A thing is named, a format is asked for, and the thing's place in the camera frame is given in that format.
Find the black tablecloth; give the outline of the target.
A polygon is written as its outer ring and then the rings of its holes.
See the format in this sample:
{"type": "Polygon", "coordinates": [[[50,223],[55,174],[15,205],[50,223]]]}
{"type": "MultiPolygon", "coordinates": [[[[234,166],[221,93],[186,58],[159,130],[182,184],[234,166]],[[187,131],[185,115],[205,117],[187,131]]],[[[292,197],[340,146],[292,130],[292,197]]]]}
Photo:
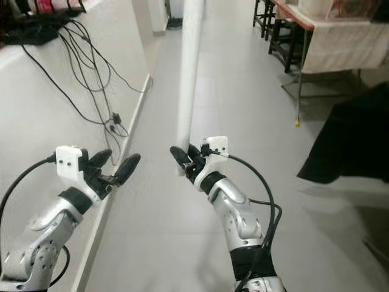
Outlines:
{"type": "Polygon", "coordinates": [[[297,177],[317,184],[342,177],[389,184],[389,82],[333,106],[297,177]]]}

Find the black tall stool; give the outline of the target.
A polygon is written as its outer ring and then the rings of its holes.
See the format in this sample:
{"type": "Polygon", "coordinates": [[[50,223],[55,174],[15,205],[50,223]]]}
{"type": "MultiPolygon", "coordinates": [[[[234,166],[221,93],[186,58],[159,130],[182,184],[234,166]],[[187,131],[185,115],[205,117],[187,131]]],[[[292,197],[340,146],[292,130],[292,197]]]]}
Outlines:
{"type": "Polygon", "coordinates": [[[275,19],[270,30],[269,55],[274,55],[290,74],[292,66],[300,66],[303,55],[304,30],[294,20],[275,19]]]}
{"type": "Polygon", "coordinates": [[[272,19],[275,17],[273,0],[252,0],[253,12],[251,25],[260,27],[261,30],[269,30],[272,27],[272,19]]]}

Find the metal table leg yellow foot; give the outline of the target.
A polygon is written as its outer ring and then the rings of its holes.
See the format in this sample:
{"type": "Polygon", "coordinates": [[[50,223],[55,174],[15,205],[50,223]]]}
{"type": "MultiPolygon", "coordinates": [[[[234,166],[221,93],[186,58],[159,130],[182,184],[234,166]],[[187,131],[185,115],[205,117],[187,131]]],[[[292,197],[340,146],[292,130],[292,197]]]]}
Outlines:
{"type": "Polygon", "coordinates": [[[302,88],[303,88],[303,66],[306,60],[306,54],[308,53],[308,31],[303,29],[303,46],[302,54],[299,64],[299,72],[297,75],[297,97],[295,98],[295,127],[299,127],[301,124],[301,103],[302,103],[302,88]]]}

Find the black router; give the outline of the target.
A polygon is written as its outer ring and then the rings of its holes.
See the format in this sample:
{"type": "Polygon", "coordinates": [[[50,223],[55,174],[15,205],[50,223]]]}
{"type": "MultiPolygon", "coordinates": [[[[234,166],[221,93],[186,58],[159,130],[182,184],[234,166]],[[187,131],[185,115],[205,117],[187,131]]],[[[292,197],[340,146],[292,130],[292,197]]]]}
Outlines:
{"type": "Polygon", "coordinates": [[[2,0],[0,43],[10,45],[43,45],[53,41],[68,19],[80,12],[35,13],[27,0],[2,0]]]}

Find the black wall plug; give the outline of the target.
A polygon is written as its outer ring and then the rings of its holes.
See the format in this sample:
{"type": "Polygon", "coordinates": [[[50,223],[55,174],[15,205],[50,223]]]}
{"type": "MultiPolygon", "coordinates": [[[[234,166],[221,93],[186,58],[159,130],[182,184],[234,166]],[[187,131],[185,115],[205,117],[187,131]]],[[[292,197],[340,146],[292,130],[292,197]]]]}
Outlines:
{"type": "Polygon", "coordinates": [[[117,113],[112,113],[111,118],[109,119],[109,129],[116,133],[119,129],[123,131],[127,131],[126,128],[120,124],[122,120],[120,119],[120,115],[117,113]]]}

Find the beige cloth covered table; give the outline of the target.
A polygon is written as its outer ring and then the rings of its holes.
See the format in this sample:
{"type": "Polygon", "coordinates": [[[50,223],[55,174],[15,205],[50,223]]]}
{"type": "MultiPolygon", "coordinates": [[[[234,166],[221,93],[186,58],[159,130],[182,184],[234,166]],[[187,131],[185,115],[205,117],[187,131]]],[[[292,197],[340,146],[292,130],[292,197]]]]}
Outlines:
{"type": "Polygon", "coordinates": [[[303,73],[377,69],[389,62],[389,21],[372,19],[377,0],[333,0],[324,18],[302,14],[298,0],[273,0],[284,18],[312,33],[303,73]]]}

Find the white plastic table leg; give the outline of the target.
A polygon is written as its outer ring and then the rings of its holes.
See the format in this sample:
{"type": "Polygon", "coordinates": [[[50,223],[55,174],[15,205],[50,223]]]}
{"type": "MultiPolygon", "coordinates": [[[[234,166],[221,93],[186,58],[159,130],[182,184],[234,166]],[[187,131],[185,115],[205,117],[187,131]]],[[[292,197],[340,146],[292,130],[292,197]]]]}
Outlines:
{"type": "Polygon", "coordinates": [[[196,93],[198,55],[202,39],[206,0],[184,0],[182,22],[177,136],[175,146],[187,152],[191,144],[191,123],[196,93]]]}

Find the white round container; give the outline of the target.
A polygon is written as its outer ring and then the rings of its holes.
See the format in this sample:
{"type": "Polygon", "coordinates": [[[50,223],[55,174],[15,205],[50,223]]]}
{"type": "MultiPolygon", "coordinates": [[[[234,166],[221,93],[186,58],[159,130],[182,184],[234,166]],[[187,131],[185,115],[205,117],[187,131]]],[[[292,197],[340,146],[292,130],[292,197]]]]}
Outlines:
{"type": "Polygon", "coordinates": [[[298,8],[305,16],[324,18],[331,10],[333,0],[298,0],[298,8]]]}

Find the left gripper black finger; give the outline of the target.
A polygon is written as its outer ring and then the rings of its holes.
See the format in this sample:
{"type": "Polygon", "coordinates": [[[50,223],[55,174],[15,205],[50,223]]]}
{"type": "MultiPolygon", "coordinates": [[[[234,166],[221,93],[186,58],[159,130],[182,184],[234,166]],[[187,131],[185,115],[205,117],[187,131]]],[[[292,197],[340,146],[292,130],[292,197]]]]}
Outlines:
{"type": "Polygon", "coordinates": [[[106,162],[111,159],[113,151],[112,150],[101,150],[100,152],[95,153],[89,159],[89,169],[97,170],[105,166],[106,162]]]}
{"type": "Polygon", "coordinates": [[[124,158],[122,163],[117,168],[117,185],[122,186],[126,183],[128,178],[133,175],[134,170],[141,161],[142,156],[138,153],[131,154],[127,158],[124,158]]]}

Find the white appliance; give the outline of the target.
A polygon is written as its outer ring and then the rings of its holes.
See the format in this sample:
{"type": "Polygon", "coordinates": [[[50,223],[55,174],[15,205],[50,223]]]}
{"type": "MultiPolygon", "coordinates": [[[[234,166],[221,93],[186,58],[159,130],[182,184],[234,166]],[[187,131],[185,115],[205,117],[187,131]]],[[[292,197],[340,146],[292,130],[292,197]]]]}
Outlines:
{"type": "Polygon", "coordinates": [[[170,18],[183,18],[185,10],[185,0],[165,0],[167,3],[170,18]]]}

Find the pink bag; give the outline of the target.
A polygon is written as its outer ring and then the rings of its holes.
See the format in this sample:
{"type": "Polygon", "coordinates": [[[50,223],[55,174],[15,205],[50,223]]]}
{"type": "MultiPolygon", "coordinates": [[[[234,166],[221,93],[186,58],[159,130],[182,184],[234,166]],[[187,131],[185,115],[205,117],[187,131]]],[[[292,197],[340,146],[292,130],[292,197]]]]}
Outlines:
{"type": "Polygon", "coordinates": [[[27,0],[31,12],[85,12],[83,0],[27,0]]]}

